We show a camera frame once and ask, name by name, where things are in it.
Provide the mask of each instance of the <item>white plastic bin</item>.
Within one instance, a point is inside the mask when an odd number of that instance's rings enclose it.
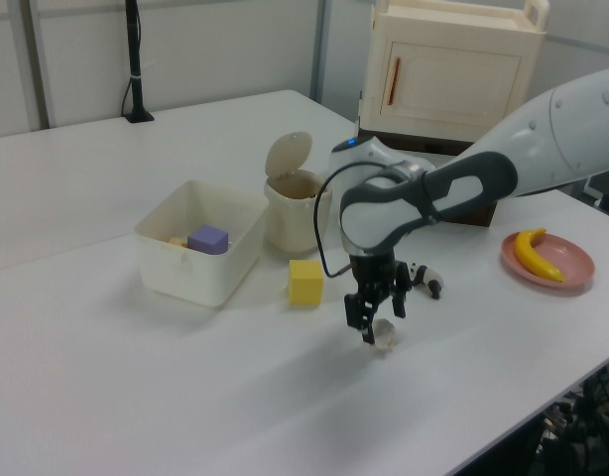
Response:
[[[267,206],[262,194],[187,181],[135,227],[144,285],[208,306],[223,304],[260,255]],[[204,224],[227,231],[226,253],[207,255],[168,243]]]
[[[265,196],[269,199],[266,237],[287,253],[302,253],[317,246],[313,231],[313,206],[324,178],[301,169],[313,137],[308,132],[292,132],[272,146],[265,163]],[[328,186],[318,204],[317,226],[320,238],[326,231],[331,204]]]

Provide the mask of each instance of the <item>container lid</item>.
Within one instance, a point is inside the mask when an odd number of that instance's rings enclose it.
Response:
[[[292,132],[279,138],[267,154],[265,174],[271,179],[297,171],[311,152],[313,138],[309,132]]]

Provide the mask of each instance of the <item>white wall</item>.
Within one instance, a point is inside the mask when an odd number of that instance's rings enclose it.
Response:
[[[39,128],[27,50],[20,35],[22,17],[16,4],[9,3],[0,0],[0,136]]]
[[[318,3],[139,0],[146,108],[279,89],[309,95]],[[117,117],[130,70],[124,1],[35,6],[52,126]]]
[[[530,87],[530,97],[609,67],[609,0],[549,0],[548,38]],[[374,1],[330,0],[319,72],[322,105],[350,120],[357,118],[370,42]],[[525,0],[468,0],[521,9]]]

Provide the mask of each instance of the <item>purple block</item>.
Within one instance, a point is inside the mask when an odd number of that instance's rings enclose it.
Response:
[[[190,250],[208,255],[222,255],[227,251],[227,232],[209,225],[202,225],[187,237]]]

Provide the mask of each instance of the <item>cabinet door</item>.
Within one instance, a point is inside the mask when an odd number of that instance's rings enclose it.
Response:
[[[505,116],[520,58],[393,43],[382,115],[493,126]]]

